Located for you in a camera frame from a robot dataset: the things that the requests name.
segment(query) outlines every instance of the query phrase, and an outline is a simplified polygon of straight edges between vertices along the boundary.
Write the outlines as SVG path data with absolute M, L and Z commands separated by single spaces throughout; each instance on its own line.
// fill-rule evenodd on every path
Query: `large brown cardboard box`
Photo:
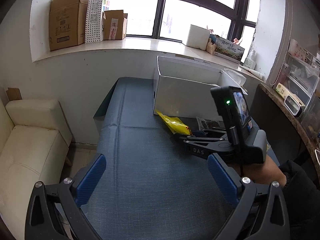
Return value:
M 127 13 L 123 13 L 123 10 L 105 11 L 103 19 L 104 40 L 122 40 L 126 37 Z
M 52 0 L 49 14 L 50 51 L 84 43 L 89 0 Z

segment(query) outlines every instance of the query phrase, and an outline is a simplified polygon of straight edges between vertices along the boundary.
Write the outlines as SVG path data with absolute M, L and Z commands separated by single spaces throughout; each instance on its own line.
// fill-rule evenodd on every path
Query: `screw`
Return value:
M 42 186 L 42 182 L 41 181 L 36 182 L 35 187 L 41 187 L 41 186 Z
M 273 182 L 272 182 L 272 185 L 273 185 L 274 187 L 279 187 L 279 186 L 280 186 L 279 182 L 277 182 L 277 181 L 273 181 Z
M 70 184 L 72 182 L 72 179 L 71 178 L 65 178 L 64 180 L 63 180 L 63 183 L 64 184 Z
M 245 184 L 249 184 L 251 182 L 251 179 L 249 179 L 248 177 L 243 177 L 242 182 Z

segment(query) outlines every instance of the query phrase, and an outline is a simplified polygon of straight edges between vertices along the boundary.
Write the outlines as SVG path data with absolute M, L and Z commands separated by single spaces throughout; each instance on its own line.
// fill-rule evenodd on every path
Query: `blue gripper pad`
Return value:
M 75 203 L 78 207 L 87 204 L 106 166 L 106 157 L 101 154 L 76 188 Z
M 226 172 L 226 169 L 229 169 L 229 167 L 216 153 L 209 155 L 208 169 L 226 202 L 236 207 L 239 203 L 239 191 L 241 190 L 240 176 L 238 176 L 239 183 L 236 183 Z

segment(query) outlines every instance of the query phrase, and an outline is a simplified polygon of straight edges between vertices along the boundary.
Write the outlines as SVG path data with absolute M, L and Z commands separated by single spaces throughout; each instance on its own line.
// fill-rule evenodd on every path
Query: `yellow tissue package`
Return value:
M 156 113 L 161 117 L 161 119 L 169 127 L 170 131 L 173 134 L 192 134 L 190 128 L 187 125 L 185 125 L 178 117 L 169 117 L 167 115 L 161 114 L 159 111 L 156 111 Z

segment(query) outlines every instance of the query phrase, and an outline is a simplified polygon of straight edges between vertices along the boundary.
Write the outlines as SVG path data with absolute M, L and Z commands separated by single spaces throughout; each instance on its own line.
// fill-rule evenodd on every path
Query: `cream leather sofa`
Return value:
M 34 184 L 59 183 L 71 138 L 57 100 L 0 100 L 0 213 L 17 240 Z

